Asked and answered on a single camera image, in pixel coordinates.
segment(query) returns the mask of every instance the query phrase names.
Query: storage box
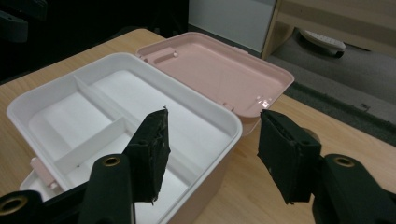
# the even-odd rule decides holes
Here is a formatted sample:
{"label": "storage box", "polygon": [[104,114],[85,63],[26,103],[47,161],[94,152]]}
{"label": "storage box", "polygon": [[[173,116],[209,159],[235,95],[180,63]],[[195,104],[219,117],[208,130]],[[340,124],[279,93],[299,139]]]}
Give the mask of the storage box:
{"label": "storage box", "polygon": [[198,33],[171,37],[136,55],[233,111],[243,123],[243,135],[294,81],[288,71]]}
{"label": "storage box", "polygon": [[[121,153],[145,116],[164,106],[172,152],[158,201],[137,203],[136,220],[188,223],[219,189],[242,134],[238,117],[223,106],[134,55],[116,53],[26,92],[7,114],[55,187],[69,190],[89,179],[97,159]],[[36,172],[21,189],[45,200],[55,195]]]}

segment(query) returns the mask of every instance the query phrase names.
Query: white tray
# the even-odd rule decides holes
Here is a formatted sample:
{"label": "white tray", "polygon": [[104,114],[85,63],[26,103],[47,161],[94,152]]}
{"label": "white tray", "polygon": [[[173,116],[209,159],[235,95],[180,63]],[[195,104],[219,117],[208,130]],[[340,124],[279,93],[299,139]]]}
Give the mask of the white tray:
{"label": "white tray", "polygon": [[[145,116],[164,106],[172,151],[162,190],[154,206],[136,204],[138,223],[163,223],[177,215],[239,140],[242,125],[231,111],[134,55],[116,53],[26,92],[7,114],[59,186],[69,190],[89,179],[97,159],[121,153]],[[35,173],[21,189],[54,196]]]}

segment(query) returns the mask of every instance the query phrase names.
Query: open lid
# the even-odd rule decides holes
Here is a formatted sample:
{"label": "open lid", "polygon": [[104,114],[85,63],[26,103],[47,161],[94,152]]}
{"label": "open lid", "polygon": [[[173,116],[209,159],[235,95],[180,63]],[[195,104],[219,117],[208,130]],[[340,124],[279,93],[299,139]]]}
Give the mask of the open lid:
{"label": "open lid", "polygon": [[245,118],[259,117],[294,81],[288,71],[199,33],[143,47],[137,56]]}

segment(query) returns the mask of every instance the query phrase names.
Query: gray floor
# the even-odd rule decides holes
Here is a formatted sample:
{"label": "gray floor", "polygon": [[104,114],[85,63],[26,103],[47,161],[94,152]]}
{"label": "gray floor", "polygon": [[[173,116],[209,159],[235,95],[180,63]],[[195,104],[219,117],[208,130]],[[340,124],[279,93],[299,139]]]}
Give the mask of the gray floor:
{"label": "gray floor", "polygon": [[[260,53],[190,26],[260,57]],[[267,59],[290,71],[295,82],[288,96],[314,107],[384,142],[396,146],[396,59],[346,44],[342,58],[335,52],[292,37]]]}

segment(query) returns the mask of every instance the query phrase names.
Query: table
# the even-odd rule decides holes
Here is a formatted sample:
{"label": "table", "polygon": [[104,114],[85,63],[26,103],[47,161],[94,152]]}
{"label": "table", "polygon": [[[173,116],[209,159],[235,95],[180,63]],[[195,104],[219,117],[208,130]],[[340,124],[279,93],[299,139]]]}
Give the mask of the table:
{"label": "table", "polygon": [[[107,54],[135,53],[140,47],[161,40],[161,36],[148,30],[134,30],[0,86],[0,195],[19,189],[32,171],[29,162],[35,156],[7,118],[7,107],[12,100]],[[322,155],[339,153],[355,158],[366,166],[382,188],[396,192],[395,147],[285,95],[271,109],[315,132],[323,145]],[[260,126],[235,146],[218,194],[195,223],[314,223],[311,203],[285,205],[271,176],[256,156],[259,134]]]}
{"label": "table", "polygon": [[262,58],[287,40],[294,27],[396,56],[393,0],[277,0]]}

